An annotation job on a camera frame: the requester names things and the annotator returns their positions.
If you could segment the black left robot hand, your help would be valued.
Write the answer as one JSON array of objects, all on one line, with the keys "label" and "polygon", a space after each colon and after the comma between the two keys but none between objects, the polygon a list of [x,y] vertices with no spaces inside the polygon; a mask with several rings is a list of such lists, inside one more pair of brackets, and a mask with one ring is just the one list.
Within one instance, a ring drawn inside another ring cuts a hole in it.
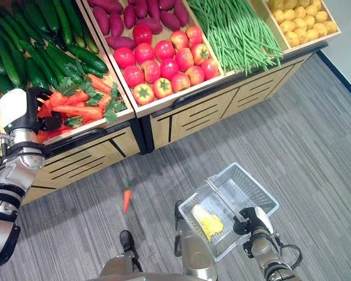
[{"label": "black left robot hand", "polygon": [[38,107],[50,100],[52,92],[41,87],[28,90],[15,88],[0,98],[0,119],[6,133],[16,129],[30,129],[35,133],[55,131],[63,125],[62,115],[50,112],[49,116],[38,117]]}]

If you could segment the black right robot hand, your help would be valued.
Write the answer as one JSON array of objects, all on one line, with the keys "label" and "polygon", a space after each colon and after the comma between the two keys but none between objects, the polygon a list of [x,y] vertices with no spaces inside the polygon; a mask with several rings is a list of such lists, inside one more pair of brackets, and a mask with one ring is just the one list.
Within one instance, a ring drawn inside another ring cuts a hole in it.
[{"label": "black right robot hand", "polygon": [[269,234],[273,234],[272,224],[261,207],[247,207],[234,217],[233,230],[238,235],[252,234],[256,229],[262,228]]}]

